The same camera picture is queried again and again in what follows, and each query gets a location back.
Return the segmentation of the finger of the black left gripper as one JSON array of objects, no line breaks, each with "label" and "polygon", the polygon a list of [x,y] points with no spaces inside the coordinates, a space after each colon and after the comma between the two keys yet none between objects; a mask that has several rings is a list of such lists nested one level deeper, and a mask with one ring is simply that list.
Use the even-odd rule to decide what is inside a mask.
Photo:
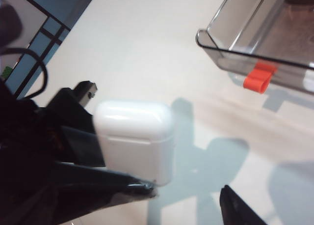
[{"label": "finger of the black left gripper", "polygon": [[49,182],[57,188],[53,225],[157,196],[157,186],[152,182],[121,172],[62,162],[54,163]]}]

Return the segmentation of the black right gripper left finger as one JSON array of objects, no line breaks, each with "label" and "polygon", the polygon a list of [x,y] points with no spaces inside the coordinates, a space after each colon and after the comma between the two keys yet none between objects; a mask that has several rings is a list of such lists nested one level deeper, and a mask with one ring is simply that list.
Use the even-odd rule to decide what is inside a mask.
[{"label": "black right gripper left finger", "polygon": [[57,190],[47,186],[32,194],[10,214],[10,225],[50,225],[57,205]]}]

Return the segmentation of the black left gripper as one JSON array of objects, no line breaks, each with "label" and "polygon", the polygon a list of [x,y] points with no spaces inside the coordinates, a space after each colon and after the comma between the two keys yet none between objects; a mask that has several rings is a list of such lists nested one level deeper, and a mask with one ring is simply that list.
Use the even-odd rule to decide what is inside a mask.
[{"label": "black left gripper", "polygon": [[24,200],[53,186],[55,162],[105,167],[105,161],[85,105],[95,94],[93,82],[64,87],[40,107],[28,98],[16,99],[0,84],[0,198]]}]

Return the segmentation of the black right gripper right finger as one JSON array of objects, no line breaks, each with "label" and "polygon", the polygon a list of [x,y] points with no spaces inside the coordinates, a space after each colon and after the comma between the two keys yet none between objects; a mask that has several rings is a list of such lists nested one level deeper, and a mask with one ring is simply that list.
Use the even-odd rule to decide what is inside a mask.
[{"label": "black right gripper right finger", "polygon": [[219,203],[224,225],[267,225],[229,185],[221,189]]}]

